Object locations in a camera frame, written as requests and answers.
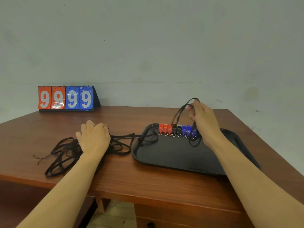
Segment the black tray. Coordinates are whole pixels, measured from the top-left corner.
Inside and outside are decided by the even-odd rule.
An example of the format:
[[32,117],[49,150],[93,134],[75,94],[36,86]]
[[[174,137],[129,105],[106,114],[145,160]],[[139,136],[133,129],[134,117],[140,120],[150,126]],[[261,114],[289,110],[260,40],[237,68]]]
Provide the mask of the black tray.
[[[142,135],[152,134],[153,130],[158,135],[158,123],[148,125]],[[260,165],[237,134],[226,129],[221,129],[221,131],[233,145],[260,169]],[[145,138],[148,141],[155,139],[156,135]],[[226,175],[216,155],[203,141],[199,146],[192,147],[187,138],[158,135],[158,141],[155,143],[137,140],[132,149],[132,156],[137,161],[148,165],[205,174]]]

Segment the wooden desk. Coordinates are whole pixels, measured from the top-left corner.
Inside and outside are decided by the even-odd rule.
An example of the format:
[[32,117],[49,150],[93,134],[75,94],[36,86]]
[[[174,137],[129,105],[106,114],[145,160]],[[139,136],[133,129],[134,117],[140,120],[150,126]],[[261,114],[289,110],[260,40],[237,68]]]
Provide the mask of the wooden desk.
[[[63,138],[75,137],[87,120],[106,123],[113,135],[140,134],[150,123],[170,123],[176,108],[103,106],[94,113],[39,113],[0,124],[0,179],[52,188],[62,177],[47,179],[54,161],[37,165]],[[215,110],[220,127],[237,133],[262,171],[304,203],[304,177],[229,110]],[[187,114],[180,123],[191,124]],[[226,177],[213,177],[143,165],[131,155],[108,156],[90,194],[135,204],[138,227],[250,227],[244,208]]]

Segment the floor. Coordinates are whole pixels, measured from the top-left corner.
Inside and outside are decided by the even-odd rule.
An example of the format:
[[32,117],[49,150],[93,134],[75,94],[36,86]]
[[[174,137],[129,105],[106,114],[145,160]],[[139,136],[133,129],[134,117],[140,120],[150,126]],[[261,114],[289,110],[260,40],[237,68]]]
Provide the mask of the floor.
[[87,228],[137,228],[134,205],[111,200],[105,213],[95,211]]

